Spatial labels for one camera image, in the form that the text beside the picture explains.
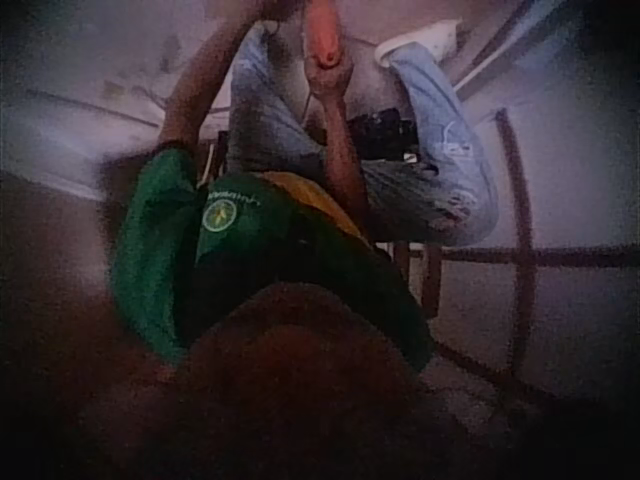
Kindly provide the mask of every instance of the sleeve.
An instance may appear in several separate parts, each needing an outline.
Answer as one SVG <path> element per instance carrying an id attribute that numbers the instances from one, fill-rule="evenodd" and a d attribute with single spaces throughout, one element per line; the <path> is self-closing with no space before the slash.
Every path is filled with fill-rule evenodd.
<path id="1" fill-rule="evenodd" d="M 174 311 L 188 285 L 200 224 L 196 168 L 184 148 L 161 148 L 138 179 L 116 244 L 111 288 L 120 315 L 165 361 L 184 351 Z"/>

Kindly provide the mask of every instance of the ripped jeans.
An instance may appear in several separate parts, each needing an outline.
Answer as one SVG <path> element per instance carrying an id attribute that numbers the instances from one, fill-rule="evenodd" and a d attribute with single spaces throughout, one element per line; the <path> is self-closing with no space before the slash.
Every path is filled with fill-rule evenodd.
<path id="1" fill-rule="evenodd" d="M 276 93 L 262 27 L 245 38 L 233 65 L 230 171 L 289 171 L 325 184 L 325 149 Z M 376 241 L 468 245 L 498 216 L 487 159 L 462 106 L 429 51 L 417 43 L 389 55 L 403 82 L 420 143 L 417 163 L 362 162 Z"/>

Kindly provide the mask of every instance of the shoe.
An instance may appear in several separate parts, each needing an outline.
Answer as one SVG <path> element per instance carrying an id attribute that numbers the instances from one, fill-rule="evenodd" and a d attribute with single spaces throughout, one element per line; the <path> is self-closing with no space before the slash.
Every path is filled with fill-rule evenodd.
<path id="1" fill-rule="evenodd" d="M 413 32 L 405 33 L 381 43 L 374 53 L 376 62 L 383 68 L 389 68 L 388 55 L 394 50 L 410 43 L 424 46 L 436 63 L 456 53 L 458 48 L 457 28 L 462 20 L 442 20 Z"/>

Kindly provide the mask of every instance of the light blue jeans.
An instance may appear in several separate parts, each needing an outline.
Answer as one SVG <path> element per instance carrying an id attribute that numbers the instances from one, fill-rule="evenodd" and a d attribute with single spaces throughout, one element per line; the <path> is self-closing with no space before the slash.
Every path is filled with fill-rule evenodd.
<path id="1" fill-rule="evenodd" d="M 276 93 L 268 34 L 255 27 L 233 65 L 229 171 L 289 171 L 325 185 L 325 149 Z M 495 226 L 497 194 L 482 145 L 429 51 L 414 43 L 390 54 L 415 114 L 417 163 L 362 162 L 376 241 L 475 243 Z"/>

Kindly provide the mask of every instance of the person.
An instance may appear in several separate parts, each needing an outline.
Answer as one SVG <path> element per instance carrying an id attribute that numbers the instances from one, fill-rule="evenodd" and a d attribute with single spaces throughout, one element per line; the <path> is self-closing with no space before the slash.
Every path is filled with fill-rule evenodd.
<path id="1" fill-rule="evenodd" d="M 163 367 L 96 402 L 86 423 L 142 478 L 449 475 L 458 430 L 418 376 L 427 324 L 373 241 L 486 232 L 481 147 L 418 45 L 389 59 L 431 166 L 358 162 L 346 52 L 329 70 L 306 60 L 320 147 L 274 93 L 256 26 L 283 2 L 235 4 L 175 87 L 115 252 L 120 315 Z M 198 132 L 232 61 L 230 172 L 198 190 Z M 443 151 L 437 122 L 464 151 Z"/>

